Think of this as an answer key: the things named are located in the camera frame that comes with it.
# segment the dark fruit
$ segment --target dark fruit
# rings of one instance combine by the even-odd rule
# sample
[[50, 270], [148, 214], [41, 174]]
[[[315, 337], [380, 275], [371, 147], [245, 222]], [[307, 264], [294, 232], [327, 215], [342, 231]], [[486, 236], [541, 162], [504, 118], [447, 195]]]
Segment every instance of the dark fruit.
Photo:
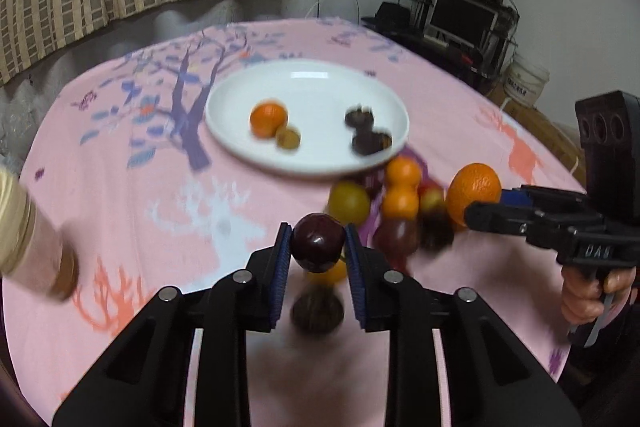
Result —
[[384, 219], [373, 234], [372, 244], [389, 263], [404, 263], [420, 246], [420, 227], [413, 219]]
[[351, 148], [360, 156], [370, 156], [388, 149], [391, 143], [391, 135], [386, 132], [359, 130], [351, 140]]
[[453, 243], [455, 231], [446, 208], [438, 208], [422, 214], [420, 227], [420, 245], [426, 251], [438, 253]]
[[364, 187], [371, 200], [376, 199], [382, 187], [385, 186], [385, 169], [373, 169], [348, 178], [350, 181]]
[[373, 127], [373, 113], [368, 107], [362, 108], [361, 105], [352, 107], [344, 116], [344, 123], [354, 129], [371, 130]]
[[369, 217], [370, 208], [371, 200], [361, 185], [342, 181], [331, 188], [327, 212], [344, 227], [349, 223], [359, 227]]
[[307, 335], [328, 335], [344, 319], [344, 306], [330, 287], [318, 285], [303, 293], [291, 307], [291, 322]]
[[391, 268], [391, 270], [396, 270], [397, 272], [411, 276], [406, 265], [406, 257], [403, 257], [402, 259], [399, 257], [396, 259], [387, 259], [386, 261], [389, 263], [389, 267]]
[[293, 228], [289, 250], [305, 270], [322, 273], [340, 259], [345, 236], [344, 228], [333, 217], [308, 214]]

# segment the pink tablecloth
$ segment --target pink tablecloth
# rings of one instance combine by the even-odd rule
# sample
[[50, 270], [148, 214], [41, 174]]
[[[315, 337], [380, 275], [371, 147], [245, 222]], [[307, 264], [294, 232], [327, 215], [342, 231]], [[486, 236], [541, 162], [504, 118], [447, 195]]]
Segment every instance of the pink tablecloth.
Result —
[[[377, 77], [406, 103], [410, 144], [443, 184], [462, 166], [484, 162], [507, 188], [580, 189], [537, 140], [465, 84], [341, 20], [210, 28], [102, 64], [60, 93], [22, 173], [78, 252], [79, 290], [56, 305], [4, 282], [15, 372], [48, 422], [156, 290], [210, 286], [244, 266], [252, 251], [272, 245], [281, 221], [294, 224], [326, 203], [328, 184], [263, 174], [210, 137], [202, 109], [222, 48], [227, 58], [216, 82], [249, 64], [291, 57], [338, 62]], [[478, 289], [559, 375], [568, 345], [553, 253], [466, 232], [435, 259], [416, 255], [410, 269], [429, 288]], [[302, 285], [302, 270], [293, 263], [278, 328], [249, 338], [254, 425], [382, 425], [388, 336], [359, 330], [345, 282], [346, 318], [337, 334], [322, 342], [300, 339], [288, 310]]]

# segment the fruit pile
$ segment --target fruit pile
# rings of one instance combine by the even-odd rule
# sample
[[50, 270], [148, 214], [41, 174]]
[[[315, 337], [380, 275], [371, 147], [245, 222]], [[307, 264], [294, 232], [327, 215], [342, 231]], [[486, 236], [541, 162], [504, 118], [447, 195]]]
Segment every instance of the fruit pile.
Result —
[[[372, 246], [388, 263], [407, 272], [406, 261], [422, 245], [440, 250], [453, 241], [453, 230], [442, 188], [426, 178], [422, 166], [408, 156], [396, 156], [383, 168], [352, 176], [335, 184], [329, 193], [327, 214], [342, 225], [362, 226], [370, 217], [372, 202], [380, 201], [380, 223]], [[335, 283], [346, 277], [342, 266], [322, 274], [318, 282]], [[310, 279], [319, 278], [310, 275]]]
[[334, 286], [347, 277], [346, 225], [366, 229], [378, 221], [379, 210], [372, 246], [385, 255], [393, 269], [408, 273], [407, 259], [418, 247], [439, 251], [451, 245], [454, 228], [465, 228], [464, 213], [469, 204], [500, 200], [500, 180], [487, 165], [474, 163], [462, 168], [446, 198], [443, 188], [425, 178], [424, 172], [413, 157], [396, 156], [383, 168], [337, 182], [329, 193], [326, 214], [309, 214], [297, 223], [290, 252], [312, 283], [291, 309], [298, 330], [325, 335], [344, 318]]
[[249, 126], [255, 137], [276, 140], [280, 149], [294, 151], [300, 147], [300, 133], [288, 125], [287, 108], [276, 100], [260, 102], [251, 111]]

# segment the orange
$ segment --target orange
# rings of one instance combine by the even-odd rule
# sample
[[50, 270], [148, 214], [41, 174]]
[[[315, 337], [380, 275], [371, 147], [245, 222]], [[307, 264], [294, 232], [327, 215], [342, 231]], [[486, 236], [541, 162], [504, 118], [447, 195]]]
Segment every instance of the orange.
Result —
[[380, 211], [386, 219], [415, 219], [420, 208], [420, 198], [414, 188], [395, 185], [386, 190]]
[[498, 203], [502, 186], [498, 174], [483, 163], [471, 163], [455, 175], [445, 204], [449, 217], [461, 227], [465, 226], [465, 210], [475, 201]]
[[342, 259], [334, 264], [324, 273], [307, 272], [306, 278], [313, 284], [321, 284], [323, 286], [333, 286], [338, 282], [347, 278], [347, 263]]
[[254, 107], [249, 117], [249, 124], [254, 136], [258, 138], [273, 138], [276, 131], [289, 120], [285, 107], [273, 100], [261, 102]]
[[415, 160], [406, 156], [396, 156], [386, 166], [386, 184], [417, 187], [422, 181], [422, 169]]

